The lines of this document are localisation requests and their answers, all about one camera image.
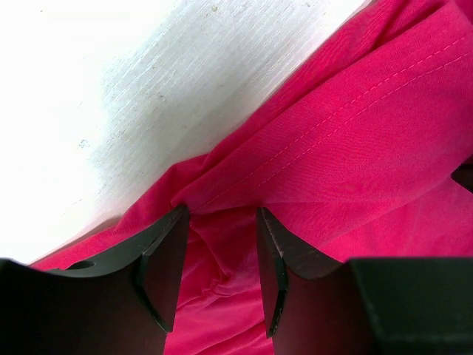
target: fabric fold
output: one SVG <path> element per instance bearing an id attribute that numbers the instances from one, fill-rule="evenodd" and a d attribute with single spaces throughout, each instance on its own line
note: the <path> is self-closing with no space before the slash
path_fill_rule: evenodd
<path id="1" fill-rule="evenodd" d="M 166 354 L 272 354 L 255 211 L 339 259 L 473 255 L 473 9 L 387 0 L 350 19 L 237 131 L 176 164 L 116 227 L 35 267 L 66 268 L 191 210 Z"/>

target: white textured wall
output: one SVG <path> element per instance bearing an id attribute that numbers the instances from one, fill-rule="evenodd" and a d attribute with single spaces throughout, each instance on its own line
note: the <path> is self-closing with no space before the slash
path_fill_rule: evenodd
<path id="1" fill-rule="evenodd" d="M 63 2 L 0 15 L 0 257 L 24 263 L 208 152 L 363 0 Z"/>

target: seam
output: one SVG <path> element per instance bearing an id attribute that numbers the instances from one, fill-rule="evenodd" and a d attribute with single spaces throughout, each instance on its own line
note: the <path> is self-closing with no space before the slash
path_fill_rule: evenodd
<path id="1" fill-rule="evenodd" d="M 387 98 L 389 95 L 393 94 L 394 92 L 397 92 L 398 90 L 402 89 L 403 87 L 405 87 L 406 85 L 408 84 L 411 84 L 413 81 L 416 81 L 418 80 L 419 78 L 422 78 L 423 76 L 425 75 L 428 75 L 428 74 L 431 74 L 432 72 L 435 72 L 437 70 L 440 70 L 450 64 L 453 64 L 455 63 L 456 61 L 459 61 L 460 59 L 470 55 L 473 51 L 470 51 L 468 52 L 467 54 L 463 54 L 461 55 L 460 57 L 454 59 L 453 61 L 449 61 L 448 63 L 438 67 L 438 68 L 435 68 L 433 70 L 430 70 L 428 72 L 425 72 L 424 74 L 422 75 L 419 75 L 409 81 L 407 81 L 405 84 L 401 85 L 400 87 L 398 87 L 397 89 L 394 89 L 393 91 L 391 92 L 388 92 L 386 95 L 384 96 L 381 96 L 378 100 L 376 101 L 373 101 L 369 106 L 365 107 L 364 109 L 362 109 L 360 112 L 358 112 L 356 115 L 354 115 L 353 117 L 351 117 L 349 120 L 345 121 L 342 125 L 338 126 L 335 130 L 333 130 L 330 134 L 326 135 L 325 137 L 323 137 L 320 141 L 318 141 L 317 143 L 313 144 L 311 147 L 309 147 L 308 149 L 306 149 L 305 151 L 303 151 L 301 154 L 297 155 L 293 160 L 291 160 L 289 163 L 287 163 L 286 165 L 284 165 L 281 169 L 277 170 L 276 172 L 274 172 L 269 178 L 267 178 L 266 180 L 264 180 L 262 183 L 258 184 L 257 186 L 253 187 L 252 189 L 250 189 L 249 191 L 253 191 L 255 189 L 258 189 L 261 185 L 267 183 L 271 178 L 273 178 L 275 175 L 279 174 L 282 170 L 286 169 L 289 165 L 291 165 L 294 161 L 296 161 L 297 159 L 299 159 L 301 156 L 303 156 L 304 154 L 306 154 L 307 152 L 309 152 L 310 150 L 312 150 L 313 148 L 315 148 L 317 145 L 319 145 L 321 142 L 325 141 L 327 138 L 329 138 L 331 135 L 333 135 L 335 132 L 339 131 L 343 126 L 345 126 L 346 124 L 348 124 L 349 122 L 351 122 L 354 118 L 358 117 L 361 113 L 365 112 L 367 109 L 369 109 L 371 106 L 377 104 L 379 101 L 383 100 L 384 98 Z"/>
<path id="2" fill-rule="evenodd" d="M 316 124 L 315 126 L 313 126 L 312 128 L 310 128 L 308 131 L 306 131 L 306 133 L 304 133 L 303 135 L 301 135 L 299 138 L 297 138 L 295 141 L 293 141 L 292 143 L 288 144 L 284 149 L 280 150 L 276 155 L 274 155 L 271 159 L 267 160 L 265 163 L 263 163 L 261 166 L 259 166 L 258 168 L 256 168 L 255 170 L 253 170 L 249 175 L 246 175 L 244 178 L 242 178 L 241 180 L 238 180 L 236 183 L 233 183 L 232 185 L 230 185 L 226 190 L 224 190 L 223 192 L 220 192 L 217 196 L 211 198 L 209 201 L 207 201 L 206 203 L 200 205 L 199 207 L 197 207 L 195 209 L 195 211 L 198 211 L 199 209 L 201 209 L 202 207 L 205 207 L 207 206 L 209 203 L 213 202 L 214 200 L 216 200 L 217 198 L 219 198 L 220 196 L 222 196 L 223 194 L 225 194 L 226 192 L 228 192 L 229 190 L 231 190 L 232 188 L 234 188 L 235 186 L 241 184 L 243 181 L 247 180 L 249 177 L 251 177 L 253 174 L 255 174 L 256 172 L 258 172 L 260 169 L 262 169 L 263 167 L 265 167 L 266 165 L 268 165 L 269 163 L 271 163 L 274 159 L 276 159 L 277 157 L 279 157 L 283 152 L 285 152 L 287 149 L 289 149 L 291 146 L 293 146 L 294 144 L 296 144 L 298 141 L 300 141 L 303 137 L 305 137 L 306 135 L 310 134 L 314 129 L 316 129 L 317 127 L 321 126 L 322 124 L 326 123 L 328 120 L 330 120 L 333 116 L 335 116 L 338 112 L 340 112 L 341 110 L 345 109 L 346 107 L 348 107 L 349 105 L 351 104 L 354 104 L 357 100 L 359 100 L 360 98 L 362 98 L 363 96 L 365 96 L 366 94 L 368 94 L 369 92 L 373 91 L 374 89 L 377 89 L 379 86 L 381 86 L 382 84 L 386 83 L 387 81 L 393 79 L 394 77 L 396 77 L 397 75 L 415 67 L 416 65 L 419 65 L 427 60 L 429 60 L 431 57 L 433 57 L 434 55 L 437 55 L 441 52 L 443 52 L 444 50 L 447 50 L 449 49 L 450 47 L 452 46 L 455 46 L 458 42 L 462 41 L 463 39 L 465 39 L 467 36 L 469 36 L 470 34 L 472 34 L 471 32 L 465 34 L 463 37 L 459 38 L 458 40 L 452 42 L 451 44 L 449 44 L 448 46 L 444 47 L 442 50 L 438 50 L 437 52 L 434 52 L 432 53 L 431 55 L 428 55 L 427 57 L 425 57 L 424 59 L 414 63 L 414 64 L 411 64 L 410 66 L 400 70 L 399 72 L 396 72 L 394 74 L 392 74 L 391 76 L 385 78 L 383 81 L 379 82 L 378 84 L 376 84 L 375 86 L 369 88 L 367 91 L 363 92 L 361 95 L 359 95 L 358 97 L 354 98 L 353 100 L 351 100 L 350 102 L 348 102 L 347 104 L 345 104 L 344 106 L 338 108 L 333 114 L 331 114 L 330 116 L 328 116 L 327 118 L 325 118 L 322 122 L 319 122 L 318 124 Z"/>

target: pink fabric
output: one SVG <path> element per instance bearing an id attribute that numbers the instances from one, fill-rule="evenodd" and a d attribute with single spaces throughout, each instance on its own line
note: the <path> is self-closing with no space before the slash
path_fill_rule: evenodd
<path id="1" fill-rule="evenodd" d="M 386 0 L 347 22 L 212 152 L 170 168 L 116 227 L 42 260 L 66 268 L 191 210 L 166 354 L 272 354 L 255 209 L 340 259 L 473 255 L 473 6 Z"/>

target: hole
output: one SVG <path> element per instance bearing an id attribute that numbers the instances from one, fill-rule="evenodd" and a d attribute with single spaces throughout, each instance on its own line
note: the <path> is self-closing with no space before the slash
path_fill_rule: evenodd
<path id="1" fill-rule="evenodd" d="M 81 270 L 83 268 L 91 268 L 95 265 L 92 261 L 82 260 L 75 264 L 72 264 L 67 270 Z"/>

